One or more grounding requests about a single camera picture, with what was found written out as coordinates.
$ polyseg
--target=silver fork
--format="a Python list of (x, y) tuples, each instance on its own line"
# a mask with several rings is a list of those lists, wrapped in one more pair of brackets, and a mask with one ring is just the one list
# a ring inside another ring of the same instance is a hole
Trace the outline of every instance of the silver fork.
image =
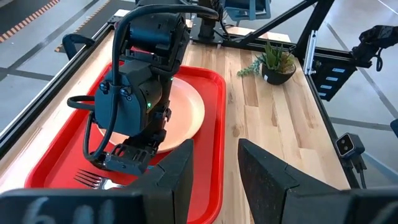
[(124, 185), (112, 182), (112, 180), (107, 177), (102, 177), (98, 174), (94, 174), (82, 169), (79, 169), (79, 172), (77, 172), (74, 179), (87, 187), (91, 187), (92, 189), (109, 190), (112, 188), (124, 187)]

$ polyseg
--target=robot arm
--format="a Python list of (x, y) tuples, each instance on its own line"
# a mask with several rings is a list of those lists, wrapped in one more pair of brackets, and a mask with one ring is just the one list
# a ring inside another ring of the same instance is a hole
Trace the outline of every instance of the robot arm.
[(398, 27), (374, 26), (359, 36), (360, 45), (352, 49), (356, 60), (368, 62), (373, 57), (377, 58), (376, 70), (381, 71), (381, 51), (398, 43)]
[[(185, 13), (217, 19), (218, 13), (180, 0), (141, 0), (137, 7), (115, 23), (112, 70), (94, 96), (94, 107), (70, 98), (68, 105), (91, 108), (83, 153), (94, 166), (141, 175), (156, 155), (170, 119), (169, 95), (172, 77), (181, 65), (189, 41)], [(95, 151), (89, 151), (92, 123), (106, 129)], [(112, 132), (129, 136), (111, 152), (104, 152)]]

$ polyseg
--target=wooden tabletop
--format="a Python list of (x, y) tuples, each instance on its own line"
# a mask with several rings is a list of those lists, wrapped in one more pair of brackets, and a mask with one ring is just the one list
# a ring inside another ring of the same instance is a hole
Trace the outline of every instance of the wooden tabletop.
[[(250, 31), (229, 28), (235, 34)], [(262, 37), (289, 41), (284, 34)], [(111, 61), (112, 39), (110, 33), (0, 160), (0, 192), (24, 186), (30, 170), (73, 111), (66, 104), (67, 98), (87, 94), (104, 65)], [(255, 53), (247, 50), (190, 44), (183, 61), (218, 72), (227, 85), (223, 205), (215, 223), (250, 222), (238, 167), (239, 138), (248, 138), (337, 189), (349, 188), (301, 66), (297, 64), (294, 76), (282, 86), (269, 85), (261, 77), (237, 77), (236, 73), (254, 59)]]

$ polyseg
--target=black bar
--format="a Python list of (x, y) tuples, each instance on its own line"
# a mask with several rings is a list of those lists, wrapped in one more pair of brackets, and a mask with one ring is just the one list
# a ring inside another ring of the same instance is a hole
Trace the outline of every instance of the black bar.
[(313, 10), (307, 25), (305, 25), (303, 32), (301, 33), (300, 38), (297, 41), (296, 48), (293, 54), (300, 60), (303, 61), (305, 57), (305, 52), (307, 49), (308, 38), (310, 37), (311, 31), (318, 30), (322, 22), (325, 20), (326, 15), (328, 14), (331, 5), (335, 0), (321, 0), (318, 1), (315, 9)]
[[(338, 150), (337, 150), (336, 145), (335, 145), (335, 142), (338, 139), (336, 131), (333, 128), (333, 125), (331, 124), (331, 121), (330, 121), (330, 118), (328, 116), (328, 113), (326, 112), (326, 109), (323, 106), (322, 100), (321, 100), (321, 98), (318, 95), (317, 88), (315, 87), (315, 84), (312, 81), (312, 78), (310, 76), (308, 76), (308, 75), (305, 75), (305, 78), (307, 79), (307, 83), (308, 83), (308, 85), (309, 85), (309, 87), (311, 89), (312, 95), (313, 95), (313, 97), (315, 99), (315, 103), (318, 106), (319, 113), (321, 114), (322, 120), (325, 123), (325, 127), (326, 127), (326, 130), (328, 131), (330, 140), (332, 141), (333, 147), (335, 148), (336, 154), (338, 155)], [(349, 186), (352, 189), (359, 189), (360, 186), (359, 186), (357, 178), (354, 175), (352, 163), (350, 161), (342, 159), (339, 156), (338, 156), (338, 159), (339, 159), (340, 164), (341, 164), (341, 166), (343, 168), (343, 171), (344, 171), (344, 174), (345, 174), (345, 176), (347, 178)]]
[(304, 9), (310, 7), (312, 4), (314, 4), (317, 0), (308, 0), (308, 1), (302, 1), (298, 3), (296, 6), (293, 8), (289, 9), (288, 11), (284, 12), (282, 15), (276, 17), (274, 20), (270, 21), (266, 25), (262, 26), (258, 30), (254, 31), (253, 33), (250, 33), (246, 35), (242, 40), (240, 40), (240, 43), (245, 45), (248, 44), (252, 41), (254, 41), (256, 38), (261, 36), (262, 34), (265, 34), (266, 32), (270, 31), (271, 29), (277, 27), (281, 23), (285, 22), (286, 20), (290, 19), (291, 17), (294, 17)]
[(58, 92), (71, 79), (75, 72), (84, 64), (95, 48), (102, 42), (106, 35), (113, 29), (111, 25), (104, 26), (94, 36), (95, 43), (91, 47), (84, 46), (69, 64), (53, 78), (53, 85), (49, 85), (31, 104), (24, 110), (18, 119), (0, 136), (0, 159), (6, 155), (10, 148), (18, 141), (26, 129), (45, 110)]
[[(242, 36), (231, 35), (231, 37), (239, 38)], [(294, 49), (296, 46), (293, 43), (282, 42), (277, 40), (265, 40), (265, 39), (255, 39), (253, 42), (248, 43), (246, 45), (233, 40), (224, 40), (221, 45), (223, 47), (232, 47), (236, 49), (263, 52), (266, 42), (270, 42), (271, 46), (273, 47), (280, 47), (281, 45), (283, 45), (285, 51)], [(314, 60), (318, 60), (320, 62), (338, 62), (353, 67), (363, 67), (363, 68), (369, 68), (372, 65), (372, 62), (359, 62), (355, 60), (351, 55), (351, 53), (349, 52), (342, 50), (325, 49), (321, 47), (315, 48)]]

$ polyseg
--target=plate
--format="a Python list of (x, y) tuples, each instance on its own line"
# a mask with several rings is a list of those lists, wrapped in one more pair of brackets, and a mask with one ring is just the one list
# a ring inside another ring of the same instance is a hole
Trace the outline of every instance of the plate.
[[(187, 82), (174, 78), (170, 91), (170, 106), (172, 115), (166, 123), (166, 138), (160, 144), (157, 153), (168, 152), (179, 146), (184, 140), (192, 138), (200, 129), (205, 119), (205, 104), (197, 90)], [(104, 136), (105, 129), (99, 131)], [(122, 143), (127, 136), (113, 133), (109, 140), (111, 144)]]

